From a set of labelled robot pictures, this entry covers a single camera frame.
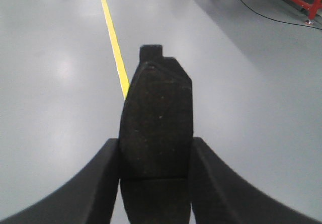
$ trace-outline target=yellow tape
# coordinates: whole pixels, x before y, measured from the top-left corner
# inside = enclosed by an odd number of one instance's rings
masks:
[[[122,55],[121,55],[120,46],[117,41],[117,37],[116,37],[116,33],[115,33],[115,29],[114,29],[114,25],[113,25],[111,13],[110,13],[107,1],[106,0],[101,0],[101,1],[102,1],[102,6],[103,6],[104,15],[105,15],[107,29],[108,29],[109,35],[110,35],[110,40],[111,40],[111,44],[112,44],[116,68],[117,68],[117,72],[119,75],[120,84],[121,84],[121,88],[122,88],[122,93],[123,93],[123,97],[125,99],[127,92],[129,90],[129,87],[130,87],[129,79],[126,74],[124,62],[123,62]]]

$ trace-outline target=black object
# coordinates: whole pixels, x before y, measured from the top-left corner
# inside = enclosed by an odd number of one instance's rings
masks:
[[[121,179],[132,224],[318,224],[237,175],[193,138],[192,83],[160,45],[141,48],[119,139],[60,189],[0,224],[107,224]]]

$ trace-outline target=black cable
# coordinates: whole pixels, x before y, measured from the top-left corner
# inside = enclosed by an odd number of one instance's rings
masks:
[[[277,20],[277,19],[272,19],[270,17],[267,17],[265,15],[262,15],[260,13],[257,13],[254,9],[252,9],[251,7],[249,7],[246,3],[244,3],[243,0],[240,0],[242,2],[242,4],[244,4],[249,10],[251,10],[253,13],[259,15],[259,16],[262,16],[266,19],[269,19],[269,20],[272,20],[272,21],[275,21],[275,22],[279,22],[279,23],[283,23],[283,24],[290,24],[290,25],[296,25],[296,26],[302,26],[302,27],[306,27],[306,28],[310,28],[310,29],[319,29],[319,30],[322,30],[322,28],[317,28],[317,27],[312,27],[312,26],[307,26],[307,25],[301,25],[301,24],[295,24],[295,23],[289,23],[289,22],[285,22],[285,21],[281,21],[281,20]]]

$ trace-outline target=red cart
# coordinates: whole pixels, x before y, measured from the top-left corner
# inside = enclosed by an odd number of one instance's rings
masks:
[[[313,25],[313,19],[316,16],[316,13],[319,9],[322,9],[322,0],[314,0],[312,4],[309,4],[303,0],[291,0],[295,4],[301,6],[302,8],[306,9],[309,12],[308,19],[305,21],[307,25]]]

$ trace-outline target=epoxy floor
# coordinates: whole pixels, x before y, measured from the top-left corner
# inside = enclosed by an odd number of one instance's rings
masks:
[[[239,0],[107,1],[129,78],[139,47],[162,44],[193,80],[194,135],[260,190],[322,220],[322,31]],[[244,1],[306,19],[281,0]],[[124,100],[100,0],[0,0],[0,35],[3,219],[117,137]],[[120,196],[112,223],[128,223]]]

